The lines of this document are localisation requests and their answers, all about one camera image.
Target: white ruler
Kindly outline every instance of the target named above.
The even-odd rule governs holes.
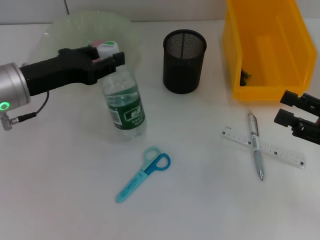
[[[237,133],[232,130],[231,127],[226,126],[222,131],[222,136],[226,139],[235,141],[247,147],[251,146],[251,138],[247,135]],[[264,142],[260,143],[261,152],[264,154],[268,154],[278,160],[282,160],[288,164],[294,165],[296,167],[305,169],[306,167],[306,157],[303,154],[296,153],[293,151],[289,151],[283,149],[278,146],[274,146],[272,144],[267,144]]]

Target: silver cylinder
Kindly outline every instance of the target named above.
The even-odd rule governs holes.
[[[25,77],[15,63],[0,66],[0,113],[30,102]]]

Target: pen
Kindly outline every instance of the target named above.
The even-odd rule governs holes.
[[[253,158],[255,168],[261,181],[264,180],[264,166],[262,164],[262,155],[260,151],[259,130],[257,118],[253,113],[248,114],[249,129],[251,134],[251,146],[253,149]]]

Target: scissors blade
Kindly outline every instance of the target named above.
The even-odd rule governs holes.
[[[144,171],[140,170],[116,196],[116,202],[122,203],[126,200],[147,177],[148,175]]]

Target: yellow storage box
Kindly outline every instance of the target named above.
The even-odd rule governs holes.
[[[279,101],[302,94],[317,51],[294,0],[226,0],[223,45],[233,97]],[[240,86],[241,71],[251,76]]]

